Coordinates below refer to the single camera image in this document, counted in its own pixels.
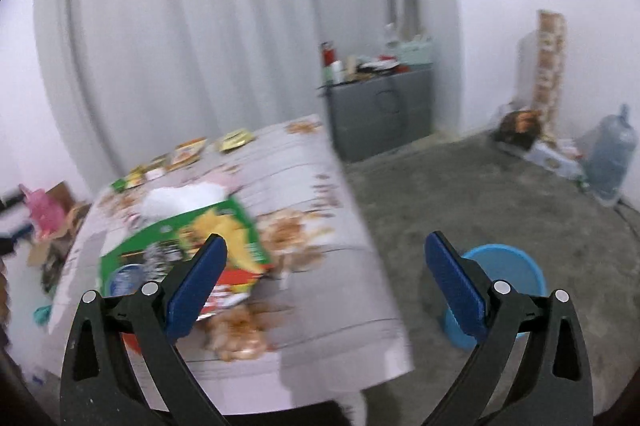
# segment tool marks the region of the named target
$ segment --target white wall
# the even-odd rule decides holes
[[[482,129],[514,92],[517,44],[539,8],[562,12],[568,50],[559,130],[579,137],[621,102],[640,129],[640,0],[459,0],[463,54],[460,134]],[[640,161],[624,186],[640,207]]]
[[[44,89],[33,0],[0,0],[0,63],[0,145],[5,161],[0,167],[0,187],[17,187],[22,182],[32,189],[49,189],[66,181],[77,198],[89,198],[91,193],[66,150]]]
[[[418,0],[425,28],[434,38],[434,124],[457,135],[460,126],[462,53],[458,0]]]

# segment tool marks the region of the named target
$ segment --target gray cabinet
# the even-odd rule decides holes
[[[334,147],[343,160],[363,160],[433,132],[431,65],[326,88]]]

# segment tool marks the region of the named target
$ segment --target clutter on floor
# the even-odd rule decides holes
[[[493,139],[510,154],[580,182],[600,203],[612,207],[638,145],[628,122],[628,106],[605,117],[591,149],[580,149],[577,138],[559,138],[556,129],[566,48],[562,14],[538,11],[538,62],[531,92],[498,110]]]
[[[53,296],[66,257],[82,226],[90,205],[75,203],[65,183],[59,183],[47,192],[32,191],[20,184],[19,191],[5,198],[4,211],[22,203],[30,212],[30,221],[12,236],[2,237],[2,255],[14,252],[18,241],[30,243],[27,266],[39,267],[42,271],[41,285],[45,294]],[[42,311],[34,314],[37,322],[46,321]]]
[[[63,187],[56,186],[44,193],[44,198],[53,199],[65,190]],[[43,236],[43,232],[26,219],[24,202],[27,196],[23,190],[0,198],[0,214],[7,217],[4,223],[8,223],[9,228],[18,225],[17,229],[0,236],[0,362],[5,379],[11,374],[18,385],[24,381],[30,392],[36,392],[37,374],[42,372],[39,365],[44,335],[42,326],[47,319],[50,295],[40,290],[42,279],[39,269],[32,269],[27,263],[30,245],[36,243],[36,235]],[[47,218],[45,214],[38,214],[38,209],[43,207],[36,205],[34,216]],[[15,386],[9,386],[12,388],[5,388],[8,392],[5,397],[12,398]]]

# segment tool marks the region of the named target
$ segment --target concrete floor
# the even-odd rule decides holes
[[[369,425],[415,426],[453,383],[468,353],[438,318],[444,298],[423,269],[425,236],[440,229],[459,251],[486,243],[525,250],[549,290],[563,288],[580,317],[594,410],[607,408],[640,365],[640,216],[601,207],[570,181],[505,155],[484,138],[379,155],[347,166],[414,349],[415,370],[367,391]],[[491,406],[513,379],[516,342]]]

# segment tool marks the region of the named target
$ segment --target metal screw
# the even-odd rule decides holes
[[[494,289],[500,294],[509,294],[511,292],[511,285],[509,285],[506,281],[498,280],[494,283]]]
[[[142,294],[145,296],[151,296],[158,292],[158,284],[154,281],[150,281],[142,285]]]
[[[95,300],[95,291],[87,291],[82,295],[84,303],[91,303],[93,300]]]
[[[567,301],[569,301],[569,294],[567,294],[566,291],[563,291],[562,289],[560,289],[556,291],[556,298],[562,301],[562,303],[567,303]]]

